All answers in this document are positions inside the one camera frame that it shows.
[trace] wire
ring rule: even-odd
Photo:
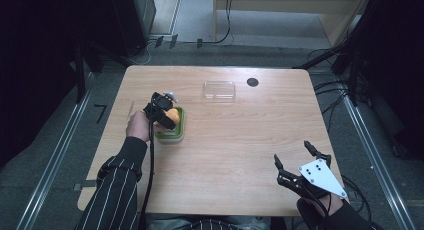
[[[330,117],[329,117],[329,119],[328,119],[328,128],[327,128],[327,133],[330,133],[330,129],[331,129],[331,119],[333,118],[333,112],[334,112],[334,109],[336,109],[336,107],[335,107],[335,106],[331,109]]]
[[[305,221],[302,220],[294,224],[294,218],[292,218],[292,230],[296,230],[296,228],[298,228],[302,223],[305,223]]]
[[[350,35],[348,34],[348,36],[346,36],[346,38],[340,43],[340,44],[343,44],[345,41],[347,41],[348,40],[348,38],[350,37]],[[333,54],[333,56],[343,56],[343,55],[349,55],[349,53],[335,53],[335,52],[333,52],[333,49],[334,49],[334,47],[331,47],[331,48],[320,48],[320,49],[315,49],[315,50],[313,50],[312,52],[310,52],[309,54],[308,54],[308,56],[306,57],[306,61],[307,62],[309,62],[309,58],[311,57],[311,55],[314,53],[314,52],[318,52],[318,51],[324,51],[323,52],[323,54],[324,53],[326,53],[327,51],[329,51],[329,52],[331,52],[332,54]],[[330,62],[329,60],[328,60],[328,58],[326,58],[325,59],[325,61],[327,61],[329,64],[331,64],[331,65],[333,65],[334,63],[332,63],[332,62]]]
[[[347,90],[348,90],[347,88],[332,88],[332,89],[323,90],[321,92],[317,92],[317,93],[315,93],[315,95],[320,95],[320,94],[327,93],[327,92],[347,91]]]
[[[152,41],[152,42],[150,42],[149,44],[147,44],[147,46],[146,46],[146,51],[147,51],[147,54],[148,54],[148,59],[147,59],[147,61],[145,61],[144,63],[138,63],[138,62],[136,62],[136,61],[134,61],[133,59],[131,59],[131,58],[128,58],[128,60],[129,61],[131,61],[132,63],[134,63],[135,65],[146,65],[146,64],[148,64],[149,62],[150,62],[150,60],[152,59],[152,54],[150,53],[150,50],[149,50],[149,47],[150,47],[150,45],[152,45],[153,43],[155,43],[156,41]]]
[[[305,190],[309,194],[309,196],[312,197],[312,200],[314,200],[318,204],[318,206],[322,209],[322,211],[324,212],[324,219],[322,220],[321,224],[319,226],[317,226],[317,229],[324,229],[325,222],[330,217],[328,215],[329,211],[325,208],[325,206],[322,204],[322,202],[319,201],[308,189],[305,188]]]
[[[348,177],[342,175],[342,179],[343,182],[348,185],[349,187],[351,187],[353,190],[355,190],[359,196],[362,199],[362,204],[359,210],[357,210],[357,212],[361,211],[363,209],[363,204],[365,204],[365,207],[367,208],[367,212],[368,212],[368,222],[372,222],[372,218],[371,218],[371,208],[370,205],[367,201],[367,199],[365,198],[364,194],[361,192],[361,190],[359,189],[359,187],[352,181],[350,180]]]
[[[149,41],[152,41],[152,40],[153,40],[153,42],[156,42],[157,39],[150,39],[149,38],[147,40],[148,46],[152,43],[152,42],[149,42]],[[129,56],[130,60],[131,60],[132,57],[137,56],[141,52],[141,50],[143,50],[143,47],[141,47],[141,46],[137,47],[137,51],[133,55]]]
[[[219,44],[221,42],[223,42],[225,39],[227,39],[228,35],[230,34],[231,31],[231,21],[230,21],[230,14],[231,14],[231,5],[232,5],[233,0],[227,0],[226,4],[225,4],[225,13],[227,15],[227,23],[228,23],[228,29],[227,29],[227,33],[225,34],[225,36],[219,40],[219,41],[215,41],[215,42],[202,42],[202,44]]]
[[[344,91],[338,98],[337,98],[337,100],[335,101],[335,102],[333,102],[332,104],[330,104],[330,106],[328,106],[324,111],[322,111],[321,112],[321,114],[324,114],[324,113],[326,113],[327,111],[329,111],[331,108],[334,108],[335,106],[337,106],[342,100],[343,100],[343,98],[344,97],[346,97],[347,96],[347,91]]]
[[[327,209],[327,211],[328,212],[330,212],[330,208],[331,208],[331,199],[332,199],[332,195],[331,195],[331,193],[329,194],[330,195],[330,202],[328,203],[328,209]]]
[[[154,149],[155,149],[155,139],[154,139],[154,130],[153,130],[153,95],[150,98],[150,114],[149,114],[149,139],[150,139],[150,173],[149,173],[149,183],[147,184],[147,190],[146,195],[144,197],[143,206],[141,208],[140,213],[140,219],[138,223],[138,229],[146,229],[146,208],[147,208],[147,202],[149,201],[150,191],[152,190],[152,183],[153,183],[153,174],[155,170],[155,156],[154,156]]]
[[[339,81],[331,81],[331,82],[325,82],[325,83],[321,83],[318,84],[314,87],[314,91],[323,88],[325,86],[331,85],[331,84],[335,84],[335,83],[347,83],[347,80],[339,80]]]

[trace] person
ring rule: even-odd
[[[154,128],[155,132],[162,130],[164,128],[159,126]],[[143,112],[136,111],[128,122],[121,150],[100,168],[96,191],[75,229],[138,229],[137,182],[142,176],[141,163],[150,140],[149,121]],[[381,229],[360,217],[346,201],[334,194],[326,195],[319,201],[329,210],[325,229]],[[315,202],[301,198],[298,208],[309,227],[322,222],[324,212]],[[194,220],[185,228],[237,229],[219,218]]]

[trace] pinstripe jacket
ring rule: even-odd
[[[75,229],[137,229],[137,182],[147,144],[127,137],[97,175],[97,189]]]

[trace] transparent box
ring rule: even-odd
[[[236,85],[231,81],[206,81],[203,84],[203,99],[206,102],[232,103],[236,100]]]

